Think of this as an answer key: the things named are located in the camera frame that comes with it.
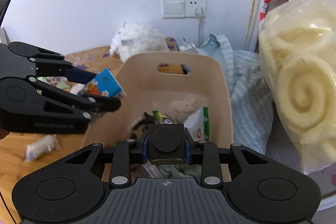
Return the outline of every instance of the white fluffy plush toy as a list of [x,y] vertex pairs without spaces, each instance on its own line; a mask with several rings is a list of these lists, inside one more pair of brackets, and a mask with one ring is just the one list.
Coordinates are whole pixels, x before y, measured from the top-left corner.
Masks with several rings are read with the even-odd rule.
[[118,53],[122,62],[135,54],[151,51],[169,51],[165,37],[152,25],[124,23],[112,38],[110,54]]

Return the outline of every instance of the striped fabric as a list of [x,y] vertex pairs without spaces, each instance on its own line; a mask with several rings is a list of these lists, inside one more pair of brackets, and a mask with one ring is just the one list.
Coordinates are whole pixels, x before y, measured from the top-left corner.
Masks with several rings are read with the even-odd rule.
[[273,122],[273,98],[260,72],[259,55],[232,50],[224,35],[210,34],[200,49],[222,67],[230,95],[234,142],[265,154]]

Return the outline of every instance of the clear plastic wrapper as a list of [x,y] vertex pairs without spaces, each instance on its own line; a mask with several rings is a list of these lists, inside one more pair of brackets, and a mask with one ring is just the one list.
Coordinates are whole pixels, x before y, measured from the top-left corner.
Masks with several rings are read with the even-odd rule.
[[59,148],[56,135],[46,135],[43,138],[27,145],[25,161],[36,160],[43,154],[50,153],[51,151]]
[[336,162],[336,0],[293,0],[265,18],[260,68],[309,174]]

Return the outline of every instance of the crosshair symbol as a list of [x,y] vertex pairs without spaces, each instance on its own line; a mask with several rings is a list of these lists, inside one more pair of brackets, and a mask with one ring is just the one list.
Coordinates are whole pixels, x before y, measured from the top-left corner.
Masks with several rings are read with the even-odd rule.
[[167,186],[167,187],[170,186],[170,185],[172,185],[172,183],[170,181],[168,181],[168,180],[164,181],[162,184],[164,186]]

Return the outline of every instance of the black cable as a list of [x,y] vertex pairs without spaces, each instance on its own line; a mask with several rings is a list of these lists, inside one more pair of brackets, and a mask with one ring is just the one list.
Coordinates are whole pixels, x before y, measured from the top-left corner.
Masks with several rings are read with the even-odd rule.
[[9,213],[9,215],[11,216],[13,222],[14,222],[15,224],[17,224],[16,221],[15,221],[15,219],[14,219],[14,217],[13,217],[13,215],[12,215],[12,213],[11,213],[11,211],[10,211],[9,208],[7,207],[7,204],[5,203],[5,200],[3,199],[3,196],[2,196],[1,191],[0,191],[0,197],[1,197],[1,199],[2,199],[3,204],[4,204],[5,207],[6,207],[6,209],[7,209],[8,213]]

